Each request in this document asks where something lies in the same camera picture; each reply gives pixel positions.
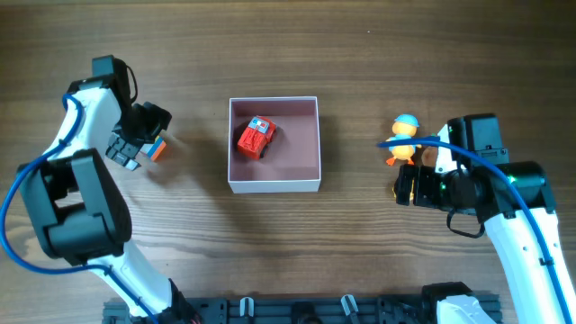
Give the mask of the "multicolour puzzle cube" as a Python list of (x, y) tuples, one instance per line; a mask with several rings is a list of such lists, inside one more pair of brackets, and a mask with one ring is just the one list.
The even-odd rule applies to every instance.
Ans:
[(147, 156), (150, 160), (156, 161), (159, 155), (165, 149), (166, 145), (167, 144), (162, 137), (156, 136), (152, 144), (144, 144), (139, 152)]

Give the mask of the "orange duck toy blue hat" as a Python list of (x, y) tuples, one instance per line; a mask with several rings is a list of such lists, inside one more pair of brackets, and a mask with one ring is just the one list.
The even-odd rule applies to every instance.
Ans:
[[(393, 136), (387, 139), (387, 142), (398, 140), (411, 140), (419, 128), (418, 119), (411, 114), (399, 115), (392, 125)], [(399, 145), (390, 146), (388, 150), (391, 157), (386, 160), (386, 164), (392, 167), (397, 160), (406, 161), (408, 165), (413, 165), (412, 157), (416, 153), (416, 148), (421, 148), (420, 144), (416, 145)]]

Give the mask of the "red toy fire truck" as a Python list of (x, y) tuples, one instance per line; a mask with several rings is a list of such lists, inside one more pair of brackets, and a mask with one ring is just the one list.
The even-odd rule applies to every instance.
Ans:
[(265, 156), (276, 131), (277, 126), (274, 122), (257, 115), (242, 132), (237, 142), (237, 149), (245, 157), (259, 160)]

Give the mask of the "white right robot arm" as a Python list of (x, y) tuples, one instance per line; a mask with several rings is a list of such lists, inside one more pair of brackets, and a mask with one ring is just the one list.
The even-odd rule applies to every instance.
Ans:
[(400, 167), (398, 204), (477, 218), (495, 247), (521, 323), (573, 323), (575, 291), (563, 257), (556, 201), (536, 162), (438, 173)]

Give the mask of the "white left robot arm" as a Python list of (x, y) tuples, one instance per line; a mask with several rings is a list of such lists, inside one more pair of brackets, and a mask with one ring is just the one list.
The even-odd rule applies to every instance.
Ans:
[(116, 76), (78, 80), (62, 97), (66, 116), (48, 149), (21, 165), (1, 207), (20, 194), (44, 253), (67, 268), (44, 268), (6, 254), (43, 275), (91, 272), (105, 281), (141, 323), (198, 323), (174, 282), (159, 273), (131, 241), (131, 215), (103, 158), (109, 138), (131, 109), (130, 86)]

